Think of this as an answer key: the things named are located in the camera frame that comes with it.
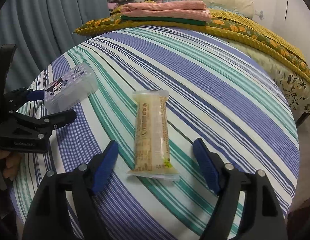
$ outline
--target finger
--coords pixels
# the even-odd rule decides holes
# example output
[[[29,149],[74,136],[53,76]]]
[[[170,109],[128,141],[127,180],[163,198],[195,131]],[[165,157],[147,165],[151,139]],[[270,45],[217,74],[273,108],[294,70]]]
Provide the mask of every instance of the finger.
[[[13,166],[11,168],[5,168],[2,175],[7,179],[7,178],[14,178],[17,176],[19,167],[18,166]]]
[[[19,166],[22,155],[17,152],[12,152],[6,159],[6,167]]]
[[[0,150],[0,159],[7,157],[10,152]]]

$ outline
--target striped tablecloth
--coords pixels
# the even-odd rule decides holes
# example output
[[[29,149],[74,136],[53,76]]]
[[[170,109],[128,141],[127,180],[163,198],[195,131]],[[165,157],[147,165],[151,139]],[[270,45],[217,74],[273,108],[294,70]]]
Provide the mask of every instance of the striped tablecloth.
[[[47,154],[25,154],[11,191],[23,221],[47,170],[72,171],[103,151],[110,139],[119,143],[120,156],[94,203],[114,239],[199,239],[217,197],[207,188],[192,153],[198,137],[241,171],[265,170],[287,213],[299,169],[297,131],[280,90],[251,58],[203,33],[128,28],[72,48],[30,88],[43,89],[81,62],[93,68],[99,90],[74,107],[74,123],[53,131]],[[145,89],[170,93],[169,146],[179,182],[126,174],[134,166],[137,107],[132,92]],[[28,102],[20,112],[36,118],[46,114],[40,101]],[[74,232],[81,236],[67,196]],[[237,231],[242,203],[243,195],[230,237]]]

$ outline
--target clear plastic container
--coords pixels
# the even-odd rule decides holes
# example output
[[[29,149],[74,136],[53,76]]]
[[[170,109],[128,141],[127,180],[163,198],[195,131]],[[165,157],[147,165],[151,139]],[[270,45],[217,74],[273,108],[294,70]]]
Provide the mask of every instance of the clear plastic container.
[[[45,108],[50,114],[68,110],[97,90],[95,73],[81,63],[45,87]]]

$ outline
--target curtain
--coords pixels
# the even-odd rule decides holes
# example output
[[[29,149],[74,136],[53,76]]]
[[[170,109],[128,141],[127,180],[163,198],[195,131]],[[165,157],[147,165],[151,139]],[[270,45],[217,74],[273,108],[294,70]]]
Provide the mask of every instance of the curtain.
[[[86,40],[72,32],[109,16],[107,0],[7,0],[0,10],[0,44],[18,48],[5,91],[28,87],[56,57]]]

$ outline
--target packaged snack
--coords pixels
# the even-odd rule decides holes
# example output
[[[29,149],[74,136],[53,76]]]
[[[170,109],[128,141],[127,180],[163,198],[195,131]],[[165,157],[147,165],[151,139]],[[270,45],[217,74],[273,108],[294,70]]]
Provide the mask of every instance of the packaged snack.
[[[138,103],[135,135],[135,168],[128,173],[136,176],[179,180],[178,171],[170,163],[166,101],[168,91],[137,91]]]

